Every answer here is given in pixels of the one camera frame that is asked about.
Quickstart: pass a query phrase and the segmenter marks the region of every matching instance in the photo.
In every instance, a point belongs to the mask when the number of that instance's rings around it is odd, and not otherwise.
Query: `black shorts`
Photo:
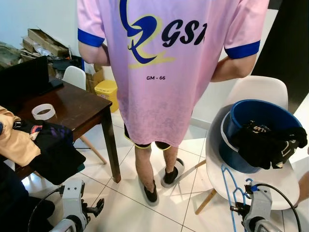
[[[132,140],[130,139],[129,133],[127,132],[126,126],[125,126],[125,137],[126,137],[128,140],[132,141]],[[164,143],[164,142],[159,142],[159,141],[155,141],[155,144],[156,144],[156,146],[157,146],[159,149],[161,149],[161,150],[163,150],[163,151],[165,151],[165,150],[167,150],[167,149],[169,149],[169,148],[171,147],[169,144]],[[147,148],[150,148],[150,146],[151,146],[151,144],[136,144],[136,143],[134,143],[134,145],[135,145],[136,147],[140,148],[140,149],[147,149]]]

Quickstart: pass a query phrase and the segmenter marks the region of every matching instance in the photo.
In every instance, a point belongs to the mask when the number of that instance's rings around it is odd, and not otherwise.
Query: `black monitor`
[[[0,71],[0,105],[12,107],[17,99],[38,94],[48,85],[47,57],[32,59]]]

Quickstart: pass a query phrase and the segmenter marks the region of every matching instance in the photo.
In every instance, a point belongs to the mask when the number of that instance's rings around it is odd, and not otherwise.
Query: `yellow container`
[[[117,101],[117,84],[115,81],[101,81],[95,87],[98,96],[110,100],[112,102],[111,112],[115,112],[119,108]]]

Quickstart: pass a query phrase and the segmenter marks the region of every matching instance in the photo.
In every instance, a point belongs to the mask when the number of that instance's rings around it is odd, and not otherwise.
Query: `dark brown table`
[[[102,124],[107,152],[112,169],[112,176],[116,183],[121,180],[118,155],[114,132],[112,128],[111,101],[88,93],[78,87],[64,82],[64,86],[48,92],[42,96],[22,100],[22,109],[16,114],[23,119],[33,119],[31,110],[40,104],[52,104],[56,116],[48,122],[64,125],[73,131],[74,140],[93,128]],[[16,165],[15,172],[23,179],[33,170]]]

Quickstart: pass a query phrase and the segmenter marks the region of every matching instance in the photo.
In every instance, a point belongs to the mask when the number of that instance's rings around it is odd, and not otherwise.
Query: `white plastic chair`
[[[64,72],[63,75],[63,81],[70,83],[71,85],[74,85],[78,88],[81,88],[86,91],[86,73],[75,67],[75,66],[69,66]],[[93,147],[93,145],[90,143],[90,141],[82,135],[80,139],[102,160],[104,164],[107,163],[107,161],[102,157],[102,155]]]
[[[208,132],[206,139],[206,159],[196,165],[196,168],[206,164],[207,175],[213,186],[213,190],[201,206],[196,210],[196,214],[199,214],[207,203],[219,193],[225,199],[228,199],[227,192],[225,190],[225,184],[222,176],[221,166],[224,161],[219,154],[219,144],[221,141],[220,125],[223,117],[230,110],[231,106],[240,100],[244,99],[258,99],[267,102],[274,103],[285,109],[288,107],[288,94],[285,84],[275,78],[263,77],[263,76],[248,76],[243,79],[239,79],[231,90],[224,105],[216,115],[214,121],[211,124],[211,128]],[[254,174],[240,173],[232,168],[229,168],[232,172],[237,185],[244,188],[245,179],[251,178],[254,181],[270,184],[279,190],[281,190],[291,201],[295,204],[299,197],[299,186],[296,175],[292,169],[289,161],[287,161],[282,169],[261,169]],[[232,181],[228,182],[228,188],[234,189]],[[277,192],[271,190],[272,195],[272,209],[282,210],[289,208],[288,203]]]

